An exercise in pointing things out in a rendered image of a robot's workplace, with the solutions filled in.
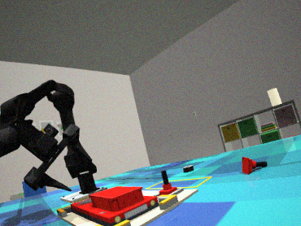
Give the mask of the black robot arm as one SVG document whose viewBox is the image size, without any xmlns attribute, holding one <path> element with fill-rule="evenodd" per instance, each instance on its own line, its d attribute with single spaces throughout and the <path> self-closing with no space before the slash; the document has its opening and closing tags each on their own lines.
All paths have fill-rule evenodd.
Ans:
<svg viewBox="0 0 301 226">
<path fill-rule="evenodd" d="M 53 92 L 55 91 L 55 92 Z M 51 93 L 53 92 L 53 93 Z M 54 107 L 59 111 L 63 131 L 70 124 L 75 124 L 72 108 L 75 97 L 72 89 L 65 84 L 56 83 L 54 80 L 36 87 L 29 93 L 22 93 L 10 98 L 0 106 L 0 158 L 12 151 L 18 150 L 20 145 L 25 148 L 25 143 L 31 134 L 39 129 L 32 126 L 32 120 L 24 120 L 30 115 L 35 104 L 47 96 L 48 101 L 53 102 Z M 43 129 L 46 133 L 40 133 L 40 141 L 33 145 L 34 154 L 44 161 L 51 146 L 58 143 L 55 136 L 59 131 L 53 125 L 47 124 Z M 93 162 L 83 158 L 71 146 L 67 146 L 68 153 L 64 156 L 66 168 L 72 179 L 78 178 L 81 191 L 79 194 L 86 194 L 100 189 L 94 183 L 93 174 L 97 167 Z M 43 158 L 44 157 L 44 158 Z M 86 172 L 84 174 L 80 174 Z"/>
</svg>

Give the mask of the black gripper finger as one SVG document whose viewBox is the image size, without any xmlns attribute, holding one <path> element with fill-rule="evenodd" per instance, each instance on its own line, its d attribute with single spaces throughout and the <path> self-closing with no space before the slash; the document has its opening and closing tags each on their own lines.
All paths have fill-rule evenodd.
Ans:
<svg viewBox="0 0 301 226">
<path fill-rule="evenodd" d="M 37 181 L 37 184 L 41 189 L 44 186 L 47 186 L 47 187 L 55 187 L 55 188 L 58 188 L 58 189 L 65 189 L 66 191 L 70 191 L 70 192 L 72 191 L 66 185 L 64 185 L 64 184 L 58 182 L 57 180 L 51 178 L 46 173 L 42 174 L 40 179 Z"/>
<path fill-rule="evenodd" d="M 79 136 L 80 134 L 76 133 L 76 135 L 72 138 L 71 150 L 74 150 L 77 154 L 92 162 L 91 157 L 86 153 L 85 149 L 79 142 Z"/>
</svg>

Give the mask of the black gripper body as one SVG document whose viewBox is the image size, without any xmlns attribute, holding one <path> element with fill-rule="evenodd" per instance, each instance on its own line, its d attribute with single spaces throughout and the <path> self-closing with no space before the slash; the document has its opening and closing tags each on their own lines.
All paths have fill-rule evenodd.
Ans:
<svg viewBox="0 0 301 226">
<path fill-rule="evenodd" d="M 25 149 L 29 150 L 32 154 L 34 154 L 32 148 L 33 145 L 36 145 L 38 141 L 40 141 L 40 133 L 42 131 L 36 131 L 35 133 L 31 134 L 31 136 L 28 138 L 28 140 L 25 143 Z M 63 139 L 59 144 L 55 144 L 51 146 L 48 153 L 46 154 L 46 157 L 44 158 L 44 161 L 40 159 L 43 163 L 40 165 L 39 168 L 33 167 L 27 175 L 24 177 L 24 182 L 33 190 L 37 190 L 39 188 L 37 181 L 40 179 L 42 174 L 50 167 L 50 165 L 57 159 L 57 157 L 60 155 L 60 153 L 63 151 L 63 149 L 66 146 L 70 146 L 72 144 L 72 138 L 76 135 L 76 133 L 80 134 L 80 128 L 76 126 L 75 124 L 70 124 L 67 129 L 63 131 Z M 57 152 L 58 151 L 58 152 Z M 56 153 L 57 152 L 57 153 Z"/>
</svg>

